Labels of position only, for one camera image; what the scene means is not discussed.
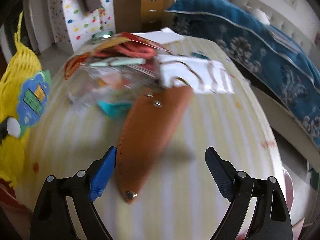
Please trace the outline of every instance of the metal rivet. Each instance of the metal rivet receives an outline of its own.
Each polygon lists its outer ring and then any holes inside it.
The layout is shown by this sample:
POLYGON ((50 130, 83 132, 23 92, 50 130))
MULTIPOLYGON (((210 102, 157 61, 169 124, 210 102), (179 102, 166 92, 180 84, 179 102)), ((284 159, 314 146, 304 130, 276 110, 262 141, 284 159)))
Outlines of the metal rivet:
POLYGON ((270 177, 269 179, 270 179, 270 181, 271 181, 272 183, 276 183, 276 182, 277 182, 277 179, 276 179, 275 177, 270 177))
POLYGON ((47 177, 47 182, 51 182, 54 180, 54 176, 50 175, 47 177))
POLYGON ((154 105, 155 107, 161 107, 161 106, 162 106, 161 102, 158 101, 158 100, 153 101, 153 105, 154 105))
POLYGON ((127 196, 128 199, 131 200, 131 199, 135 198, 138 194, 135 193, 135 192, 133 192, 133 191, 127 191, 127 192, 125 193, 125 195, 127 196))
POLYGON ((85 171, 78 171, 77 176, 78 177, 83 177, 85 175, 85 171))
POLYGON ((247 176, 247 174, 245 174, 244 171, 239 171, 239 172, 238 172, 238 176, 239 176, 240 178, 245 178, 245 177, 247 176))

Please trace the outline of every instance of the yellow striped sheet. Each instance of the yellow striped sheet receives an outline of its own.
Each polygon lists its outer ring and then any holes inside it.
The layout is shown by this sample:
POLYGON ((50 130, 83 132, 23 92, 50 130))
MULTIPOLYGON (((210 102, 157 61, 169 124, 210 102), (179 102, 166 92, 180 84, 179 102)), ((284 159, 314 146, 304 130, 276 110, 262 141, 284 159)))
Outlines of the yellow striped sheet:
MULTIPOLYGON (((284 193, 282 164, 268 121, 243 76, 226 54, 211 41, 186 37, 167 45, 179 54, 201 51, 223 63, 232 75, 235 94, 194 95, 172 140, 132 205, 120 197, 114 179, 94 205, 105 226, 118 240, 208 240, 229 202, 205 164, 205 150, 213 146, 222 159, 251 177, 276 176, 284 193)), ((109 119, 97 107, 78 116, 70 109, 62 71, 53 79, 52 93, 39 124, 32 130, 23 179, 17 199, 34 209, 48 175, 69 177, 86 169, 111 145, 116 146, 124 119, 109 119), (39 172, 33 171, 34 163, 39 172)), ((248 229, 254 203, 242 231, 248 229)), ((81 239, 86 239, 75 223, 81 239)))

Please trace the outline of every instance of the blanket floral pattern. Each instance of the blanket floral pattern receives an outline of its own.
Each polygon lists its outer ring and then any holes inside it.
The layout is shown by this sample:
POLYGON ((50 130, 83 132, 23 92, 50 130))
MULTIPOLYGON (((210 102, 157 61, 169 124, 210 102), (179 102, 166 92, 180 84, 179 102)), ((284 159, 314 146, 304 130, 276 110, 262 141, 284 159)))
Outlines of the blanket floral pattern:
POLYGON ((172 29, 179 34, 216 42, 231 59, 248 69, 281 99, 320 149, 320 109, 313 103, 310 86, 306 85, 310 80, 290 61, 276 55, 257 35, 221 18, 205 22, 176 16, 172 29))

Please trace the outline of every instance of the colorful polka dots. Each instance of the colorful polka dots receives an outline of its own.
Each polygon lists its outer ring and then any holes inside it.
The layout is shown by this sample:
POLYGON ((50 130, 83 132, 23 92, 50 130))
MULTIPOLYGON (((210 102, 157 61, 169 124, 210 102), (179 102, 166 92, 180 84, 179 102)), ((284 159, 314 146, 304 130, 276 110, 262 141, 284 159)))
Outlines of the colorful polka dots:
POLYGON ((55 41, 70 41, 74 50, 89 40, 92 34, 114 31, 112 0, 101 0, 102 6, 93 12, 83 9, 79 0, 51 0, 50 19, 55 41))

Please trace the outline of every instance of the brown leather knife sheath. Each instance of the brown leather knife sheath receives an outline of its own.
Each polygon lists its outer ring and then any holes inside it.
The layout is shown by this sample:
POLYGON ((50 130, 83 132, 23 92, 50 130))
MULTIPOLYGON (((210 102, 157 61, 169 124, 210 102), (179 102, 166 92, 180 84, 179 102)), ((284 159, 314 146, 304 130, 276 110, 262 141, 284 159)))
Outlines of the brown leather knife sheath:
POLYGON ((193 90, 173 87, 153 96, 141 95, 122 129, 116 156, 116 183, 127 203, 132 203, 153 165, 166 149, 193 90))

